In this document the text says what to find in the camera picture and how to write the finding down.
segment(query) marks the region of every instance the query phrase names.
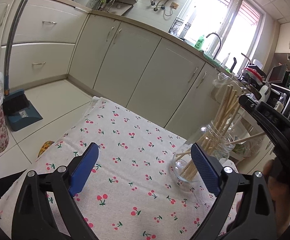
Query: blue gripper pad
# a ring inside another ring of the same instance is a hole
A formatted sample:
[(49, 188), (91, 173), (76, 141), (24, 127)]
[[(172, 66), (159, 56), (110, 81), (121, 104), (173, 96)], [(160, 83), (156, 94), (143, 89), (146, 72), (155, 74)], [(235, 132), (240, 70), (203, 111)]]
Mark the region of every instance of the blue gripper pad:
[(220, 178), (215, 171), (214, 167), (211, 165), (210, 161), (204, 154), (203, 150), (199, 147), (198, 144), (194, 143), (190, 150), (192, 160), (198, 170), (200, 176), (202, 177), (207, 190), (210, 193), (213, 193), (216, 197), (221, 192), (220, 188)]
[(88, 146), (82, 160), (74, 170), (71, 176), (71, 185), (68, 189), (70, 196), (74, 197), (76, 193), (83, 190), (83, 187), (89, 177), (89, 174), (98, 159), (98, 145), (92, 143)]

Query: metal screw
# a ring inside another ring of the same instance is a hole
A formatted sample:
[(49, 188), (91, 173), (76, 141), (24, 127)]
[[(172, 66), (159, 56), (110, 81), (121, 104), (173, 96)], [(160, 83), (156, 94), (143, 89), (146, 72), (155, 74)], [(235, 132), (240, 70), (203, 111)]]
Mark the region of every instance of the metal screw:
[(224, 171), (226, 173), (232, 173), (233, 172), (233, 169), (231, 167), (226, 166), (226, 167), (224, 167)]
[(65, 172), (66, 171), (66, 167), (65, 166), (60, 166), (60, 167), (58, 167), (57, 171), (60, 172), (60, 173)]
[(262, 177), (262, 173), (260, 171), (255, 171), (255, 176), (260, 178)]
[(32, 177), (32, 176), (34, 176), (35, 175), (35, 172), (34, 171), (29, 171), (28, 173), (27, 173), (27, 176), (28, 177)]

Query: glass jar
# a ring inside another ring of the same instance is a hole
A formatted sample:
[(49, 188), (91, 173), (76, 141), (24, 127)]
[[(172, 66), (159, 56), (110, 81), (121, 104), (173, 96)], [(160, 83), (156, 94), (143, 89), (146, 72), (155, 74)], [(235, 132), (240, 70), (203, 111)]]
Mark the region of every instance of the glass jar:
[(227, 131), (224, 136), (215, 128), (213, 122), (202, 126), (174, 153), (172, 167), (174, 174), (185, 182), (197, 182), (200, 176), (192, 162), (190, 149), (198, 143), (205, 152), (215, 157), (221, 164), (229, 158), (229, 152), (235, 145), (229, 144), (233, 139)]

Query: green bottle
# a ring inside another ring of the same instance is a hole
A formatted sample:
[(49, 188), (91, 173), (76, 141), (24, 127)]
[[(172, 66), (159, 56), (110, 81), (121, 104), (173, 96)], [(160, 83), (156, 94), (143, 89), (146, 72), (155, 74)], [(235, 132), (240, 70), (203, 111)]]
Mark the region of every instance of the green bottle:
[(196, 41), (196, 44), (194, 45), (194, 47), (198, 50), (200, 50), (202, 48), (202, 45), (205, 41), (205, 35), (203, 34), (202, 36), (200, 36), (198, 38), (198, 40)]

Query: faucet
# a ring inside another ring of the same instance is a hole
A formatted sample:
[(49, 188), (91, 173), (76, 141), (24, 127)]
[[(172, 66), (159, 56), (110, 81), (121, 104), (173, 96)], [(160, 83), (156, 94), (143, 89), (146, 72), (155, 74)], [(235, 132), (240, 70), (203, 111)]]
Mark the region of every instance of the faucet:
[(218, 39), (220, 40), (220, 45), (218, 46), (218, 49), (217, 49), (217, 51), (216, 51), (216, 54), (215, 54), (215, 56), (213, 57), (213, 59), (215, 59), (215, 58), (217, 57), (218, 53), (219, 53), (220, 50), (221, 50), (221, 47), (222, 47), (222, 40), (221, 40), (221, 37), (220, 37), (217, 33), (210, 33), (209, 35), (206, 36), (206, 38), (208, 38), (211, 34), (215, 34), (215, 35), (218, 37)]

